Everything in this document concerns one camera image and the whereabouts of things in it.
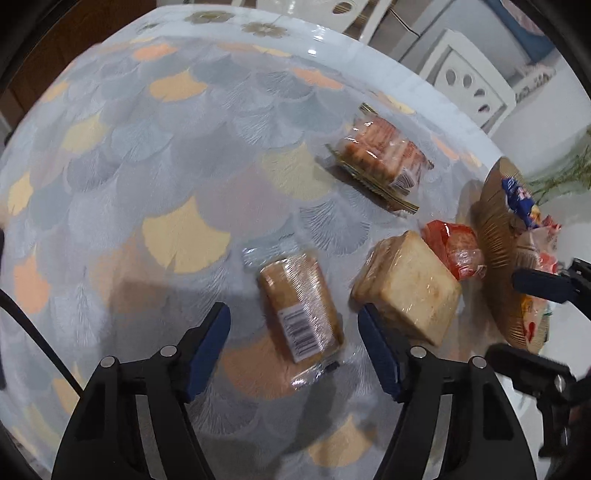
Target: packaged bread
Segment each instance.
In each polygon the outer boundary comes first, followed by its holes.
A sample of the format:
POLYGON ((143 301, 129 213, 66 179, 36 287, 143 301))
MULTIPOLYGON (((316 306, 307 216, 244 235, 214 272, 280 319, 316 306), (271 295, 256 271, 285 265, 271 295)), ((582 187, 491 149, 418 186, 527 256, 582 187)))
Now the packaged bread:
POLYGON ((421 176, 433 163, 397 127, 368 105, 362 108, 364 115, 333 153, 347 172, 391 207, 415 213, 421 176))
POLYGON ((456 315, 462 289, 413 231, 382 241, 353 286, 353 298, 373 303, 408 336, 439 346, 456 315))
POLYGON ((295 363, 312 366, 343 343, 335 306, 312 252, 269 263, 261 270, 259 283, 295 363))

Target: chair backrest with holes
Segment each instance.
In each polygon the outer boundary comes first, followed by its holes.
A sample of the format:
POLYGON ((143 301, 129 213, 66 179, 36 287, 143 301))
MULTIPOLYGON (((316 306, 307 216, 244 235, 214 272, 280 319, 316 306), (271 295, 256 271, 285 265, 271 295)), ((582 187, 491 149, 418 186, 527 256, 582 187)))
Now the chair backrest with holes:
POLYGON ((517 104, 515 91, 464 35, 446 30, 419 75, 491 136, 517 104))
MULTIPOLYGON (((373 36, 392 0, 378 0, 365 24, 359 41, 365 44, 373 36)), ((244 0, 232 0, 241 7, 244 0)), ((256 0, 256 7, 267 12, 301 18, 323 27, 344 32, 363 11, 368 0, 256 0)))

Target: barcode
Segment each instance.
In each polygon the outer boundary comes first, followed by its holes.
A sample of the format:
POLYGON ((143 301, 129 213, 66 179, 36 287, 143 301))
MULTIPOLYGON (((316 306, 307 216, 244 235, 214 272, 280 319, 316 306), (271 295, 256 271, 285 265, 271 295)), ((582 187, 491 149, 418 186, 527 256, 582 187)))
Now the barcode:
POLYGON ((392 187, 396 187, 404 191, 406 195, 409 194, 409 190, 414 187, 414 177, 406 168, 398 174, 396 179, 390 184, 392 187))
POLYGON ((280 310, 277 316, 295 363, 320 352, 310 317, 301 303, 280 310))

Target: table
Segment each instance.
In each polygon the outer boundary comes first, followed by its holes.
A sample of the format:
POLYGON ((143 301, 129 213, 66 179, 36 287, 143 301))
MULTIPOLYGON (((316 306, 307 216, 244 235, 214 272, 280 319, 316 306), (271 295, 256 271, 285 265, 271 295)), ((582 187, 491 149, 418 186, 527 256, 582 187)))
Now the table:
MULTIPOLYGON (((228 342, 189 406, 217 477, 371 478, 400 408, 362 346, 352 281, 376 241, 468 221, 499 156, 444 96, 355 40, 250 9, 159 8, 76 59, 17 129, 0 172, 0 286, 82 384, 101 357, 150 356, 225 301, 228 342), (325 168, 325 145, 362 102, 435 164, 414 216, 325 168), (241 260, 245 242, 286 232, 317 249, 347 341, 342 365, 297 391, 241 260)), ((465 360, 499 339, 475 290, 465 286, 440 355, 465 360)), ((51 468, 76 396, 0 318, 0 419, 51 468)))

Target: bread loaf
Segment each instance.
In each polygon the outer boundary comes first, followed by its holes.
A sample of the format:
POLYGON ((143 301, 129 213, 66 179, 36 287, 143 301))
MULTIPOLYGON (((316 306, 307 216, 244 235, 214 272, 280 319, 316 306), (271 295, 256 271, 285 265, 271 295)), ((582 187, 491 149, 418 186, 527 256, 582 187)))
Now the bread loaf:
POLYGON ((378 245, 354 298, 376 305, 409 336, 441 345, 456 314, 459 282, 416 232, 393 237, 388 246, 378 245))
POLYGON ((343 333, 322 271, 303 252, 270 263, 259 283, 285 334, 295 363, 314 365, 343 343, 343 333))

